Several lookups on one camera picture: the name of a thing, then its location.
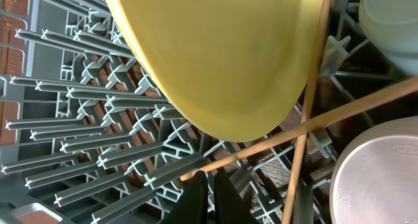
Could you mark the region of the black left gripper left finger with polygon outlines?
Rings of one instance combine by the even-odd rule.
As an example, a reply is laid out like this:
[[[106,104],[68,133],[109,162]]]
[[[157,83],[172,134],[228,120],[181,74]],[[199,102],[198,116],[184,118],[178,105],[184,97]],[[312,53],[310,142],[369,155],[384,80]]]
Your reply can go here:
[[[159,224],[207,224],[208,180],[203,171],[195,173],[185,191]]]

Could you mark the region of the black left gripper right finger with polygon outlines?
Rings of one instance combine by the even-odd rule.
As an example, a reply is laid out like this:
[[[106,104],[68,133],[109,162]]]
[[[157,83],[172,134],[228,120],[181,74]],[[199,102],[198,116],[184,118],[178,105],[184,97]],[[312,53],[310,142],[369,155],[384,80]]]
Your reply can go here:
[[[214,200],[216,224],[259,224],[245,207],[225,171],[215,175]]]

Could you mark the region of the yellow round plate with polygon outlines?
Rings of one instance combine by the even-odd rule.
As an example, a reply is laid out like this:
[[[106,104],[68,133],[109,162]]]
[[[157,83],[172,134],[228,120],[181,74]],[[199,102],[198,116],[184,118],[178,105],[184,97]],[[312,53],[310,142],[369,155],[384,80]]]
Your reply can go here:
[[[105,0],[138,62],[206,134],[247,142],[293,108],[323,0]]]

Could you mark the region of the white round bowl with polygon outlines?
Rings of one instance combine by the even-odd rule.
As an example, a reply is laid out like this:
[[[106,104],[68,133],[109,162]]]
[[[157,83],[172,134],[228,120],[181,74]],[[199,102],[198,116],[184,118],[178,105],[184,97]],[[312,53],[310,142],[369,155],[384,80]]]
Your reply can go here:
[[[339,156],[330,185],[333,223],[417,223],[417,117],[369,128]]]

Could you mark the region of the wooden chopstick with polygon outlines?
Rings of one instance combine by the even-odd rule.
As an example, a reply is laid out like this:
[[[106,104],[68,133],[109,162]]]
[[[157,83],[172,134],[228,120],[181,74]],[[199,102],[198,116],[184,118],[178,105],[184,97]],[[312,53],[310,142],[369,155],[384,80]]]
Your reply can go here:
[[[343,106],[320,114],[312,119],[309,119],[299,126],[289,130],[281,132],[267,140],[254,144],[250,147],[244,148],[236,153],[233,153],[223,159],[214,161],[210,164],[207,164],[199,169],[195,169],[191,172],[185,173],[180,177],[182,181],[188,180],[193,177],[193,175],[199,170],[203,172],[210,172],[217,168],[223,167],[230,163],[233,163],[239,159],[252,156],[261,151],[267,150],[278,144],[287,142],[301,135],[305,135],[310,131],[317,130],[319,128],[324,128],[328,125],[342,121],[346,118],[359,114],[361,112],[370,110],[377,106],[386,104],[393,100],[399,99],[403,96],[409,95],[417,91],[417,77],[411,77],[407,80],[401,81],[399,83],[393,84],[387,88],[381,89],[375,93],[371,93],[365,97],[357,99],[353,102],[347,103]]]
[[[319,23],[317,28],[317,33],[315,37],[315,46],[313,51],[312,64],[310,67],[310,73],[308,81],[306,84],[306,91],[304,94],[304,102],[302,106],[302,115],[301,123],[304,123],[310,119],[312,113],[312,107],[314,103],[316,85],[317,85],[317,75],[319,72],[319,66],[321,57],[323,55],[324,42],[326,40],[325,33],[327,32],[327,24],[329,20],[329,10],[330,10],[331,0],[323,0],[321,5],[321,12],[319,16]],[[302,161],[304,158],[304,152],[306,149],[306,133],[297,137],[295,144],[295,152],[293,156],[293,162],[291,167],[291,175],[287,187],[287,196],[285,198],[285,204],[283,208],[283,215],[281,224],[290,224],[291,217],[293,213],[293,208],[295,205],[295,198],[297,195],[298,181],[300,178],[300,171],[302,166]]]

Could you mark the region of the light blue round bowl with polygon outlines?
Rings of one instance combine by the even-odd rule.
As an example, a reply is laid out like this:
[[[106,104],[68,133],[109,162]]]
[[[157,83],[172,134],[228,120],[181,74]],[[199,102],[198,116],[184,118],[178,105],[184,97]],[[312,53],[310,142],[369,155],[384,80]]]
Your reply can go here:
[[[359,25],[400,71],[417,75],[417,0],[360,0]]]

